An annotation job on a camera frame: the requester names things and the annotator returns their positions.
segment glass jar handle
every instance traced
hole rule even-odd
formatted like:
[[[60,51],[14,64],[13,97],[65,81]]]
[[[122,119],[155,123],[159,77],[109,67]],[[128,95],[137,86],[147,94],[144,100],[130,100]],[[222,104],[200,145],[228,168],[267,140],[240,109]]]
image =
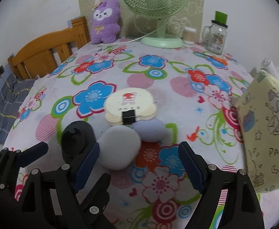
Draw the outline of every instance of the glass jar handle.
[[[206,29],[211,30],[211,27],[212,27],[212,26],[205,26],[205,27],[203,27],[201,37],[202,37],[203,41],[205,41],[205,42],[208,40],[208,39],[205,37],[205,31],[206,31]]]

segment table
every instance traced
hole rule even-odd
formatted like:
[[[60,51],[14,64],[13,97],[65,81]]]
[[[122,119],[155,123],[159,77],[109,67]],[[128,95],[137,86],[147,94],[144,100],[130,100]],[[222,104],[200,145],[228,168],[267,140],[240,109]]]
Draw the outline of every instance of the table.
[[[126,41],[120,39],[119,45],[87,44],[49,76],[36,81],[4,146],[24,150],[45,141],[50,149],[21,169],[15,198],[19,198],[33,168],[50,171],[64,163],[58,141],[67,125],[88,121],[98,139],[110,127],[103,109],[106,97],[127,87],[143,88],[153,95],[156,118],[166,124],[167,136],[158,143],[143,142],[134,162],[124,170],[109,171],[97,163],[77,197],[81,202],[107,172],[112,176],[108,189],[111,200],[104,214],[116,228],[184,228],[200,194],[185,174],[177,144],[187,141],[207,163],[223,170],[245,168],[233,104],[253,78],[229,53],[214,56],[200,43],[161,49]],[[93,99],[92,94],[101,95]],[[156,192],[152,187],[164,178],[169,181],[167,191]],[[223,190],[211,228],[217,227],[225,196]],[[258,198],[265,228],[270,228],[279,219],[279,190]]]

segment electric fan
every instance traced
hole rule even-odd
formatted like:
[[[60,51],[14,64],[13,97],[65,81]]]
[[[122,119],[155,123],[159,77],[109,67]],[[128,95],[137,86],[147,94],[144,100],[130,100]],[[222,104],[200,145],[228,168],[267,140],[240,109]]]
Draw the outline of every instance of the electric fan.
[[[141,39],[146,45],[162,48],[179,48],[183,46],[180,37],[165,33],[165,18],[176,14],[187,0],[122,0],[128,8],[144,18],[158,19],[157,31]]]

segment silver bolt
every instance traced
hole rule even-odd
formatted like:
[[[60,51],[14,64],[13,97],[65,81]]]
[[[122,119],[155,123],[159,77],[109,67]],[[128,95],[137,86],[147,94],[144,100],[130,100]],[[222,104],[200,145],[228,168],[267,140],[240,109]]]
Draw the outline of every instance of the silver bolt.
[[[210,169],[210,170],[216,170],[216,169],[217,169],[217,166],[214,165],[214,164],[209,164],[209,169]]]
[[[70,165],[69,164],[64,164],[64,165],[62,165],[62,170],[67,170],[67,169],[69,169],[70,168]]]
[[[33,170],[31,171],[31,174],[36,175],[38,172],[39,172],[38,169],[33,169]]]
[[[90,212],[91,212],[92,214],[99,213],[99,208],[98,208],[98,207],[95,207],[95,206],[90,207]]]
[[[242,175],[245,175],[247,172],[244,169],[240,169],[239,173],[242,174]]]

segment purple plush toy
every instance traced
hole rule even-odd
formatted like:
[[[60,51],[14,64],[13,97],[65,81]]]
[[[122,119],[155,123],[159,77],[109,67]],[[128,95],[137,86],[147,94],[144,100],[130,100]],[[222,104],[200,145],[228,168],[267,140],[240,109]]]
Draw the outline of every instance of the purple plush toy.
[[[95,8],[93,27],[91,29],[91,44],[113,43],[120,31],[118,19],[120,16],[119,1],[106,0]]]

